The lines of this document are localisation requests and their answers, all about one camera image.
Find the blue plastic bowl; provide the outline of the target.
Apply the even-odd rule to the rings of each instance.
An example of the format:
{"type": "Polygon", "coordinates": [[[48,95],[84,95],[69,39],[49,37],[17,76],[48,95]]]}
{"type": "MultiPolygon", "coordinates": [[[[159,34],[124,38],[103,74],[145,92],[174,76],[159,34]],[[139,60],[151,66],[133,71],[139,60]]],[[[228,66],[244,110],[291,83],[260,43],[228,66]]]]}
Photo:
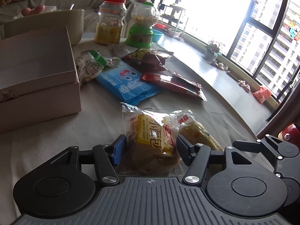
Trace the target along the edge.
{"type": "Polygon", "coordinates": [[[157,43],[164,36],[164,34],[161,31],[158,31],[156,29],[152,29],[152,31],[153,31],[152,42],[157,43]]]}

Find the small red sachet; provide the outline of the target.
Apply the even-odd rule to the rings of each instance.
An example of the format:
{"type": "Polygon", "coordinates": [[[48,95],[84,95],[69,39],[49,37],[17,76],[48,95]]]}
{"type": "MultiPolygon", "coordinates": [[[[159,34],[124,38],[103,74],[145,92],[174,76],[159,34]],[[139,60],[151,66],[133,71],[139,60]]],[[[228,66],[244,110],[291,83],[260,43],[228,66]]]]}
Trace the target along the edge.
{"type": "Polygon", "coordinates": [[[178,72],[174,72],[173,75],[176,76],[177,78],[185,81],[186,83],[189,83],[189,84],[193,85],[194,87],[197,87],[198,89],[202,89],[202,86],[200,83],[193,81],[191,79],[188,79],[188,78],[182,76],[181,74],[179,74],[178,72]]]}

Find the green candy dispenser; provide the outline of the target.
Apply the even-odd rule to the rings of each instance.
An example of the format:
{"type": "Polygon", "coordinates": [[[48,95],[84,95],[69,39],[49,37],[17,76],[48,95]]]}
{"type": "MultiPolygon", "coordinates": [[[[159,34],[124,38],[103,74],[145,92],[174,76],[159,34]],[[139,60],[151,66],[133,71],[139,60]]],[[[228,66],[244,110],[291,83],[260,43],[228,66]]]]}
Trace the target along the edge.
{"type": "Polygon", "coordinates": [[[143,2],[131,12],[133,25],[129,29],[126,44],[135,48],[149,49],[152,44],[152,27],[159,21],[159,12],[151,2],[143,2]]]}

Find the red orange bag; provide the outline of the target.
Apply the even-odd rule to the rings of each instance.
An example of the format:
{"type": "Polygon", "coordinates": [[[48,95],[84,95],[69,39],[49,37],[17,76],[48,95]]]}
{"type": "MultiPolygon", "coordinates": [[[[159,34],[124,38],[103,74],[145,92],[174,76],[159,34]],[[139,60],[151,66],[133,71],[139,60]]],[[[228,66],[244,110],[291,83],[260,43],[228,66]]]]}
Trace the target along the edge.
{"type": "Polygon", "coordinates": [[[266,100],[268,100],[272,96],[272,92],[267,87],[260,86],[259,90],[253,92],[252,95],[260,104],[263,104],[266,100]]]}

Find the pink eggs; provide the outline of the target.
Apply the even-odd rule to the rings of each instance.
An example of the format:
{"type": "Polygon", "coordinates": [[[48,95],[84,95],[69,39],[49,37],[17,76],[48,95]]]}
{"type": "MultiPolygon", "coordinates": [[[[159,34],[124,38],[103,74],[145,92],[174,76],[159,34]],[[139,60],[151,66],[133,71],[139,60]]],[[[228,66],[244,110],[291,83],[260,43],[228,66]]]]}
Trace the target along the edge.
{"type": "Polygon", "coordinates": [[[24,8],[21,11],[21,15],[22,16],[29,16],[29,15],[35,15],[35,14],[41,14],[43,13],[45,10],[45,6],[44,5],[38,5],[33,9],[30,8],[24,8]]]}

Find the yellow corn snack packet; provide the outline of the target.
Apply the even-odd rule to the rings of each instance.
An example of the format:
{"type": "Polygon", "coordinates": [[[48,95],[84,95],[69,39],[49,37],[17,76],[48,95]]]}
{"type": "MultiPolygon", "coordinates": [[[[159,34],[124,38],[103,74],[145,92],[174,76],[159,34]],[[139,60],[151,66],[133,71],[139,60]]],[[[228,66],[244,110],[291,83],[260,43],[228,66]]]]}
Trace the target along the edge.
{"type": "Polygon", "coordinates": [[[179,123],[178,133],[183,135],[191,144],[204,144],[212,150],[223,151],[220,144],[206,130],[206,128],[198,122],[190,110],[182,111],[177,115],[179,123]]]}

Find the pink cardboard box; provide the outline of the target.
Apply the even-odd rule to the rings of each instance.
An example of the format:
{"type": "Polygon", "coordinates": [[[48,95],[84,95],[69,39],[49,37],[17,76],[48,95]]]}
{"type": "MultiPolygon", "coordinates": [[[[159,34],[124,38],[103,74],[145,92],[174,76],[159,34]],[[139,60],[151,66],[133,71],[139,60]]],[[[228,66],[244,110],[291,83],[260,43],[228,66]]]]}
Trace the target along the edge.
{"type": "Polygon", "coordinates": [[[1,133],[81,111],[65,26],[1,41],[1,133]]]}

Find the metal plant shelf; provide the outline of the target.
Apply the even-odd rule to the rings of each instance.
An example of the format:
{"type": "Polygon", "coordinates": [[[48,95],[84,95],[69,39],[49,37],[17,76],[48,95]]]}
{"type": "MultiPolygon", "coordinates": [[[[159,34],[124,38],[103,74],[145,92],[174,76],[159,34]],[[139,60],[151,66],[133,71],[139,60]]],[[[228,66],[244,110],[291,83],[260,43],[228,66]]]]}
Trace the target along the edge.
{"type": "Polygon", "coordinates": [[[189,20],[187,10],[177,4],[165,5],[159,3],[158,11],[159,22],[156,28],[173,39],[183,41],[186,25],[189,20]]]}

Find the yellow bread packet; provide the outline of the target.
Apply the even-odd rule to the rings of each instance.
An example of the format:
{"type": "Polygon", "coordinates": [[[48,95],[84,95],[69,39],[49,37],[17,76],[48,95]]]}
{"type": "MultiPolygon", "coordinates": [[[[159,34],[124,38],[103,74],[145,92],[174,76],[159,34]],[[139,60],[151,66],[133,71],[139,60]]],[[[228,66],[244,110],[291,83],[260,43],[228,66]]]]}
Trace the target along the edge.
{"type": "Polygon", "coordinates": [[[122,117],[127,139],[121,168],[127,174],[168,175],[179,163],[176,138],[179,117],[185,110],[140,109],[122,103],[122,117]]]}

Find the blue snack bag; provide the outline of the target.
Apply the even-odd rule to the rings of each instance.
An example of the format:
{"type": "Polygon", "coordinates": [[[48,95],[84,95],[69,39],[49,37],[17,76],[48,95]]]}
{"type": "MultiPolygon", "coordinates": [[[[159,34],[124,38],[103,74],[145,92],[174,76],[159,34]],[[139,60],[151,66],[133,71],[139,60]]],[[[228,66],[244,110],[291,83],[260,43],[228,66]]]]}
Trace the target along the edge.
{"type": "Polygon", "coordinates": [[[141,80],[141,76],[142,73],[129,64],[114,58],[112,65],[96,76],[96,81],[122,102],[135,106],[161,92],[159,86],[141,80]]]}

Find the dark red snack bag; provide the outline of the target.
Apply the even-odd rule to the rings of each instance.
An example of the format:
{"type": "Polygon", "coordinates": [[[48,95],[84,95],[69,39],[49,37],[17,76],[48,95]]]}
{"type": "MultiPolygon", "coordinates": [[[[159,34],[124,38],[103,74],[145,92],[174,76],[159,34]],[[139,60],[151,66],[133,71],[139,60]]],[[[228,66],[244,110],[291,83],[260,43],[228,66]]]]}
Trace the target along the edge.
{"type": "Polygon", "coordinates": [[[139,48],[121,59],[141,73],[157,73],[167,70],[166,60],[172,56],[170,51],[139,48]]]}

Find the grey covered sofa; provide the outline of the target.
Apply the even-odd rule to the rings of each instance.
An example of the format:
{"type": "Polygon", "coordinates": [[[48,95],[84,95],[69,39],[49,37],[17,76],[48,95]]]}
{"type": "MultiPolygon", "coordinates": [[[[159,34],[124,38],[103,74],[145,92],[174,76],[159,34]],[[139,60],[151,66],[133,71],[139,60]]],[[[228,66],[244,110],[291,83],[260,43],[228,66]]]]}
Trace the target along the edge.
{"type": "Polygon", "coordinates": [[[85,33],[96,31],[96,21],[98,19],[97,10],[103,0],[18,0],[8,3],[1,7],[1,39],[4,38],[4,23],[13,20],[21,13],[21,10],[29,7],[34,8],[38,5],[55,6],[58,10],[66,10],[74,4],[74,9],[84,10],[85,33]]]}

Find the long red wafer packet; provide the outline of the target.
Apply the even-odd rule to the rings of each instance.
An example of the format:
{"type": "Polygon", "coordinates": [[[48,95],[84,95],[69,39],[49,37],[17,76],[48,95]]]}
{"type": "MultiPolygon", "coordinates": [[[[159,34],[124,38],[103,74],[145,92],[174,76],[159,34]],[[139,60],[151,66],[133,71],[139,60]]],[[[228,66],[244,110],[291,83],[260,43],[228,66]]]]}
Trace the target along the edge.
{"type": "Polygon", "coordinates": [[[177,78],[174,75],[169,76],[160,73],[143,73],[141,80],[154,83],[162,88],[171,90],[172,92],[190,95],[205,102],[207,101],[202,89],[198,89],[197,87],[194,87],[193,85],[177,78]]]}

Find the clear date snack packet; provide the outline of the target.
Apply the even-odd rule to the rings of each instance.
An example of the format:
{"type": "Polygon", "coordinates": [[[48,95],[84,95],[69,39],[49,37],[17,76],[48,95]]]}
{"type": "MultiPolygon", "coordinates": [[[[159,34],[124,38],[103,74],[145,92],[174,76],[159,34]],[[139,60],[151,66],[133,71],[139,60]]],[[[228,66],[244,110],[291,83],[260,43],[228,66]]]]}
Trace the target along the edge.
{"type": "Polygon", "coordinates": [[[122,58],[123,56],[130,53],[128,48],[124,44],[110,44],[108,48],[113,57],[122,58]]]}

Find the green white snack bag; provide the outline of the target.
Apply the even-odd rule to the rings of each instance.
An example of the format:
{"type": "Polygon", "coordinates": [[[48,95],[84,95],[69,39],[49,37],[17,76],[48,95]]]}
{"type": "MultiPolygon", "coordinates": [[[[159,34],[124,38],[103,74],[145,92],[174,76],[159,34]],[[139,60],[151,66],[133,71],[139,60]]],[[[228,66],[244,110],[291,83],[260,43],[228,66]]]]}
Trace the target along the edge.
{"type": "Polygon", "coordinates": [[[75,66],[80,85],[92,81],[107,65],[107,61],[96,50],[83,51],[75,59],[75,66]]]}

